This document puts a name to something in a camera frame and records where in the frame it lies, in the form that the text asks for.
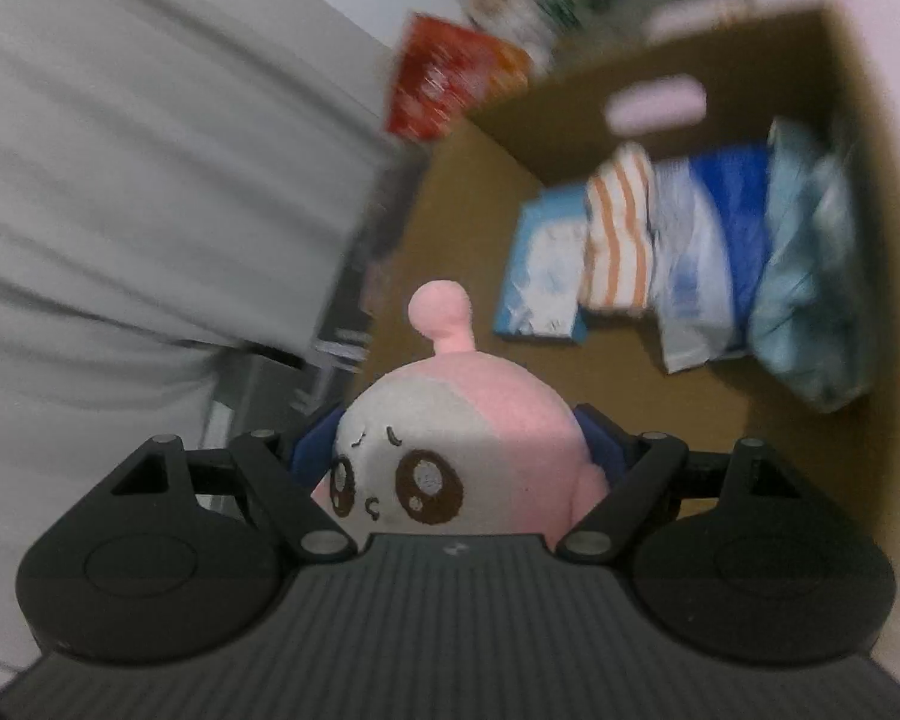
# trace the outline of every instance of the gray curtain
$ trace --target gray curtain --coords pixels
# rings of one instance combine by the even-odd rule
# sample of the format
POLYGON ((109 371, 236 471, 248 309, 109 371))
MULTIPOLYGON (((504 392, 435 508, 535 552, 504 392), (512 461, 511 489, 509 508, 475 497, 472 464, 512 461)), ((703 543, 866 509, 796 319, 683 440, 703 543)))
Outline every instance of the gray curtain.
POLYGON ((346 94, 193 1, 0 0, 9 666, 35 655, 23 550, 146 436, 196 443, 220 346, 306 349, 388 157, 346 94))

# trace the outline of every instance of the plush toy eye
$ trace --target plush toy eye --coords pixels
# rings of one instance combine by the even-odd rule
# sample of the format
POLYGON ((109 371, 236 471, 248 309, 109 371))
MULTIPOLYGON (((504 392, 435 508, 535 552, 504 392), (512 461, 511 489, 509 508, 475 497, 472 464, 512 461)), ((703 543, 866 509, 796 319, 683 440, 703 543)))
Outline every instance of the plush toy eye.
POLYGON ((337 517, 346 517, 353 509, 356 484, 353 466, 346 457, 338 457, 330 466, 330 502, 337 517))
POLYGON ((396 467, 396 497, 411 519, 439 525, 457 516, 463 483, 453 466, 436 452, 415 449, 396 467))

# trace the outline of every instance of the plush toy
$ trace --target plush toy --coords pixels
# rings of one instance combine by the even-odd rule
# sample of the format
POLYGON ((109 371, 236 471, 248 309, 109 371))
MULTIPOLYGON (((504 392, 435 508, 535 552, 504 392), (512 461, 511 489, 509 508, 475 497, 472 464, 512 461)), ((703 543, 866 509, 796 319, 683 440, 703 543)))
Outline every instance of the plush toy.
POLYGON ((475 349, 456 282, 425 284, 409 315, 434 356, 343 413, 314 499, 360 545, 370 533, 542 533, 553 547, 608 490, 574 414, 520 365, 475 349))

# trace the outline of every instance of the orange striped cloth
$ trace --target orange striped cloth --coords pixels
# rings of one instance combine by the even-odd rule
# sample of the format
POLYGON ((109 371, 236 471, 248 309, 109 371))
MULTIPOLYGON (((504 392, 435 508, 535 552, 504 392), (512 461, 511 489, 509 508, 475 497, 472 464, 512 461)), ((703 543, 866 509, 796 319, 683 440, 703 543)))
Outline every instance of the orange striped cloth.
POLYGON ((643 314, 650 307, 652 202, 650 157, 637 143, 623 143, 586 185, 589 224, 578 293, 584 308, 643 314))

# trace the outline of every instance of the box handle hole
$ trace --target box handle hole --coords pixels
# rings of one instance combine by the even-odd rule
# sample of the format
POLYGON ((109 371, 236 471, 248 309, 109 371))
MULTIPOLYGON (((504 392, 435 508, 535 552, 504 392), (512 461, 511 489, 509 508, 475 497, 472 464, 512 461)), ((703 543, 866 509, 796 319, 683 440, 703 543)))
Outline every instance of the box handle hole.
POLYGON ((619 138, 691 127, 706 117, 706 89, 693 76, 636 83, 611 95, 604 115, 619 138))

